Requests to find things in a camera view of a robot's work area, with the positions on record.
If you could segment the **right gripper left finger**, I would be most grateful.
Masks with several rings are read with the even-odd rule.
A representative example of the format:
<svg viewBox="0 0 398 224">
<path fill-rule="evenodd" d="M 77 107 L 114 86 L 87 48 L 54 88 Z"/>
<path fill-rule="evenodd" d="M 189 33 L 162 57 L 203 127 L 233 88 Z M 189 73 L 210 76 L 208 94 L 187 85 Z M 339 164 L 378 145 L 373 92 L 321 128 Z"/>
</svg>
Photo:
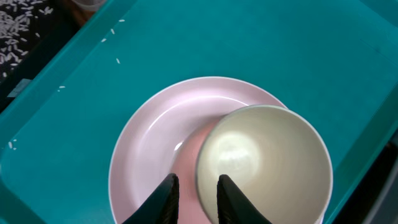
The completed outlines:
<svg viewBox="0 0 398 224">
<path fill-rule="evenodd" d="M 170 173 L 123 224 L 177 224 L 179 180 Z"/>
</svg>

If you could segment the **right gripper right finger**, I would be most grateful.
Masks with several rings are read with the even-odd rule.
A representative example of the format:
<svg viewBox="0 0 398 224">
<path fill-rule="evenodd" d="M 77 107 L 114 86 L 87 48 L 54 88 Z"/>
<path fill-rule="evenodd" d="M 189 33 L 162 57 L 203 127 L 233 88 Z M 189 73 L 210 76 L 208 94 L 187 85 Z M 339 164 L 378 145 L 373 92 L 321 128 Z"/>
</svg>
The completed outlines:
<svg viewBox="0 0 398 224">
<path fill-rule="evenodd" d="M 226 174 L 217 183 L 217 209 L 219 224 L 271 224 Z"/>
</svg>

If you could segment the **cream paper cup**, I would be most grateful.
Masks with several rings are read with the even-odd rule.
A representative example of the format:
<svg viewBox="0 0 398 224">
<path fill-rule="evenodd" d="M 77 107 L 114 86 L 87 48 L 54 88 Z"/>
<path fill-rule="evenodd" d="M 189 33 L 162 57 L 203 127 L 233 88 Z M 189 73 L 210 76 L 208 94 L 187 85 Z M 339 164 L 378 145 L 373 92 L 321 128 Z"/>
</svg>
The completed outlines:
<svg viewBox="0 0 398 224">
<path fill-rule="evenodd" d="M 272 223 L 321 223 L 333 188 L 330 155 L 317 130 L 273 105 L 240 108 L 205 138 L 195 177 L 212 223 L 218 221 L 216 185 L 223 174 Z"/>
</svg>

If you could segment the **pile of rice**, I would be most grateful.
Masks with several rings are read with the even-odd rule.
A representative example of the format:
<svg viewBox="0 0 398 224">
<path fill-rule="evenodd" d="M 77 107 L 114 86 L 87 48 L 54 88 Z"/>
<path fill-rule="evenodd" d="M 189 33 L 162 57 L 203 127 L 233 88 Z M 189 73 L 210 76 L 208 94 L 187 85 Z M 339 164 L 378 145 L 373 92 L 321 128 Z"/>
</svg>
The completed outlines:
<svg viewBox="0 0 398 224">
<path fill-rule="evenodd" d="M 1 79 L 27 57 L 47 33 L 55 6 L 46 0 L 1 0 Z"/>
</svg>

